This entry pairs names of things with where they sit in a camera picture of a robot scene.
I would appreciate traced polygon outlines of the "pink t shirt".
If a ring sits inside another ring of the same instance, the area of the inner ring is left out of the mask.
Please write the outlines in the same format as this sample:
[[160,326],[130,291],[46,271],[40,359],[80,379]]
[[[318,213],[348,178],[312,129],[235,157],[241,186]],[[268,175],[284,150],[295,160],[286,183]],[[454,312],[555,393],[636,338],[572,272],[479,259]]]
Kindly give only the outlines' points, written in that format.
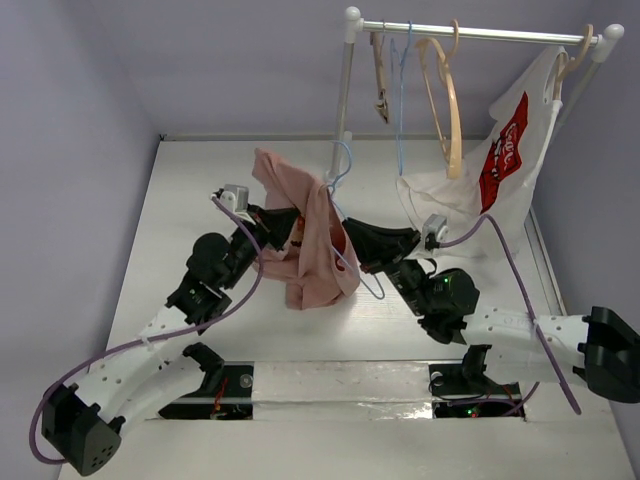
[[331,202],[328,185],[284,157],[257,148],[253,177],[266,192],[268,210],[295,207],[299,216],[282,250],[263,254],[264,275],[285,284],[293,310],[334,305],[351,296],[360,280],[351,241]]

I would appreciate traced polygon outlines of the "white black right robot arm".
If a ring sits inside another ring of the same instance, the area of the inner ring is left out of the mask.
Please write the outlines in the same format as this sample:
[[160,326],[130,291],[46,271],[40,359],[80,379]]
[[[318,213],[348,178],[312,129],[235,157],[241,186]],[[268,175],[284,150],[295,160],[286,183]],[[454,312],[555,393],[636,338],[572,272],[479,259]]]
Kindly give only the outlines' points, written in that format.
[[570,405],[570,388],[586,387],[604,399],[639,401],[639,335],[614,310],[594,306],[587,315],[541,315],[485,306],[471,276],[460,268],[427,272],[415,259],[424,249],[449,247],[447,220],[432,215],[421,230],[342,222],[361,269],[384,274],[420,327],[436,342],[467,348],[462,384],[482,392],[512,382],[558,384]]

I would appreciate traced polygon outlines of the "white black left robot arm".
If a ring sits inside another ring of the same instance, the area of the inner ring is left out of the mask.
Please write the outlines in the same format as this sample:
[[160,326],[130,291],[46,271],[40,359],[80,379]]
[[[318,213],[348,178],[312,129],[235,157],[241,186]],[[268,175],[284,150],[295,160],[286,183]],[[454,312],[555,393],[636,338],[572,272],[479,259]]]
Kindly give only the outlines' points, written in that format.
[[73,368],[44,394],[29,436],[42,436],[79,475],[103,468],[135,425],[172,400],[219,388],[225,362],[200,337],[241,308],[228,290],[252,265],[265,268],[263,250],[283,249],[299,216],[295,207],[222,211],[233,234],[196,240],[179,286],[138,336]]

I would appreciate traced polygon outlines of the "white t shirt red print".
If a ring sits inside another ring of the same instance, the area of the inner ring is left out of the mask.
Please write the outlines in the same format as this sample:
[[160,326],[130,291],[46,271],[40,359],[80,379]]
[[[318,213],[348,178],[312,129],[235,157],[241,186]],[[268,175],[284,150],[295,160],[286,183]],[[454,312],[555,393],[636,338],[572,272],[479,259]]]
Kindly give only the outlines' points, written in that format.
[[562,107],[557,75],[568,54],[544,49],[489,108],[489,136],[463,157],[462,175],[439,172],[405,175],[399,196],[411,222],[421,228],[433,214],[447,219],[449,240],[466,234],[483,214],[500,227],[510,252],[519,250],[537,177]]

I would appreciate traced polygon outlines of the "beige clip hanger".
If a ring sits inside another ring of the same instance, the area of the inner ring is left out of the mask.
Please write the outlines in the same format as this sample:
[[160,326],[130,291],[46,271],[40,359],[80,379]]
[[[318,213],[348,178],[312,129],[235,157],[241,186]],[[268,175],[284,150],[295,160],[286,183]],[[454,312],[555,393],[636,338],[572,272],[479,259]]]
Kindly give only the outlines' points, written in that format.
[[377,100],[374,108],[385,124],[389,123],[389,105],[387,100],[386,74],[382,58],[383,42],[378,32],[371,32],[369,43],[373,51],[374,69],[377,87]]

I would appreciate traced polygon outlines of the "beige hanger under white shirt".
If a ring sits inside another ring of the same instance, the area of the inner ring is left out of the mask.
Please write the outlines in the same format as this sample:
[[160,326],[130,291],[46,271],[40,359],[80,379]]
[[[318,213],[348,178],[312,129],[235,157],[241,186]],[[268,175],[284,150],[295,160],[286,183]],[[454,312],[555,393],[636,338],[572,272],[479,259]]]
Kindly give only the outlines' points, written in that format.
[[561,91],[565,78],[583,62],[587,52],[591,48],[593,38],[594,26],[592,24],[586,24],[583,29],[583,39],[578,45],[577,54],[570,56],[565,50],[562,50],[556,56],[545,84],[544,100],[546,102],[561,99]]

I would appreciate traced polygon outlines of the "white clothes rack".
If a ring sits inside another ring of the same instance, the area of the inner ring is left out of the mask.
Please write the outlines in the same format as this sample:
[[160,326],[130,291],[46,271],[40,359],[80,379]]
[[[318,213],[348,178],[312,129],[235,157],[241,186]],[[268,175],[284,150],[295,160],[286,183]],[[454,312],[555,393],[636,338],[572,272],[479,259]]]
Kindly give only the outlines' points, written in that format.
[[[339,172],[342,160],[349,157],[349,141],[351,133],[346,129],[348,116],[348,98],[350,92],[350,82],[352,75],[355,43],[361,32],[378,32],[380,35],[405,34],[408,30],[408,23],[394,23],[366,20],[362,17],[361,11],[355,6],[348,7],[344,12],[345,41],[343,44],[341,76],[339,82],[339,97],[336,115],[336,128],[333,143],[335,147],[332,153],[331,167],[326,172],[326,178],[333,186],[339,184],[344,177]],[[429,82],[428,72],[425,70],[425,55],[428,46],[432,46],[436,51],[436,66],[438,78],[447,92],[449,117],[451,132],[449,136],[442,133],[439,123],[437,108],[431,107],[436,127],[436,137],[446,162],[446,174],[450,179],[456,179],[461,175],[462,160],[462,124],[459,111],[459,101],[454,87],[454,80],[451,73],[450,60],[456,55],[459,43],[462,38],[474,40],[487,40],[513,43],[530,43],[541,45],[577,46],[583,39],[580,35],[542,33],[500,29],[482,29],[474,27],[461,27],[457,20],[453,20],[449,26],[427,25],[413,23],[413,37],[418,37],[417,48],[420,52],[419,61],[423,68],[423,80]],[[594,32],[591,41],[591,48],[586,57],[590,58],[590,64],[580,81],[572,91],[569,101],[564,107],[554,127],[552,138],[556,138],[559,131],[566,124],[570,114],[573,112],[577,102],[589,86],[600,66],[609,58],[618,42],[623,38],[625,29],[621,24],[614,23],[608,25],[600,34]],[[391,98],[391,87],[387,87],[387,100],[389,105],[390,121],[392,119],[393,107]]]

